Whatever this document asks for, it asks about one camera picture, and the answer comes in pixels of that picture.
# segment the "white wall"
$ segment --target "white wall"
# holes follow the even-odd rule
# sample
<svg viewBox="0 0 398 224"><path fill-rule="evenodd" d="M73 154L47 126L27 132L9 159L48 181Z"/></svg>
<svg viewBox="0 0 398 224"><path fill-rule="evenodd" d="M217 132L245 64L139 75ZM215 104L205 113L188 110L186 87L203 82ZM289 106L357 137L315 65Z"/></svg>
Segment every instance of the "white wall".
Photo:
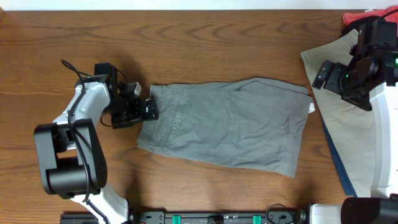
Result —
<svg viewBox="0 0 398 224"><path fill-rule="evenodd" d="M385 9L397 0L0 0L14 10Z"/></svg>

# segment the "red cloth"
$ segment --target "red cloth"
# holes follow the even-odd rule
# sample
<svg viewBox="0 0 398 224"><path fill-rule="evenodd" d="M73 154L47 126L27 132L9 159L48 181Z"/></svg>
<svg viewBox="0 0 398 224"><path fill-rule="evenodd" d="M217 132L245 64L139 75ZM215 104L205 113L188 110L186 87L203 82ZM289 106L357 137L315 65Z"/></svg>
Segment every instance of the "red cloth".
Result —
<svg viewBox="0 0 398 224"><path fill-rule="evenodd" d="M355 20L368 17L368 16L382 16L386 13L398 9L398 6L391 6L388 9L381 9L381 10L373 10L371 12L362 12L362 13L344 13L343 21L346 25L354 22ZM385 18L388 22L396 22L398 24L398 12L391 14Z"/></svg>

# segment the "green strip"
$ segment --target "green strip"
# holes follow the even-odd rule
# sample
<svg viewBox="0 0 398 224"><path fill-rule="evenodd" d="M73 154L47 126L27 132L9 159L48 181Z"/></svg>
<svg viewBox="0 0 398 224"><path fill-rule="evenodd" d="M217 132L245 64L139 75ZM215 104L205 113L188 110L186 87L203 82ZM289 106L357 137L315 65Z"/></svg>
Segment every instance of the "green strip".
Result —
<svg viewBox="0 0 398 224"><path fill-rule="evenodd" d="M261 216L253 215L253 224L261 224Z"/></svg>
<svg viewBox="0 0 398 224"><path fill-rule="evenodd" d="M173 215L173 224L181 224L181 216Z"/></svg>

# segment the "blue fabric edge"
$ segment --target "blue fabric edge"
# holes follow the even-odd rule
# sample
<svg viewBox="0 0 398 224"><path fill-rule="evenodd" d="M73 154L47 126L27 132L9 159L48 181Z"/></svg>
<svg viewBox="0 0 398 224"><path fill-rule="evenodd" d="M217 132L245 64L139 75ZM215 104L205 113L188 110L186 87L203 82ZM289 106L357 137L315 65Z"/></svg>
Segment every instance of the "blue fabric edge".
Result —
<svg viewBox="0 0 398 224"><path fill-rule="evenodd" d="M356 195L355 189L354 189L351 181L349 180L347 171L344 168L343 162L341 161L340 155L337 152L335 144L333 143L333 140L331 139L328 128L326 127L326 124L322 117L321 117L321 119L322 119L323 131L325 132L326 140L328 141L331 158L333 159L333 163L335 164L338 177L340 178L340 182L344 189L344 193L347 196L358 197Z"/></svg>

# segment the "gray cloth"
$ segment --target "gray cloth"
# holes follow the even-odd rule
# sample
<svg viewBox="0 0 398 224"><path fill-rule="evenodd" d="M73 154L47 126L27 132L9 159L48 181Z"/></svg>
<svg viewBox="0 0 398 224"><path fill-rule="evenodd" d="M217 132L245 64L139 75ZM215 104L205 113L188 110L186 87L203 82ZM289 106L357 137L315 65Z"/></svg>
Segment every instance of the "gray cloth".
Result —
<svg viewBox="0 0 398 224"><path fill-rule="evenodd" d="M159 110L138 146L168 157L294 177L313 102L305 87L253 78L236 83L151 86Z"/></svg>
<svg viewBox="0 0 398 224"><path fill-rule="evenodd" d="M301 53L305 71L312 83L325 60L349 63L350 48L358 42L358 33ZM373 112L353 106L328 90L313 88L323 120L359 197L370 197L373 181L376 134Z"/></svg>

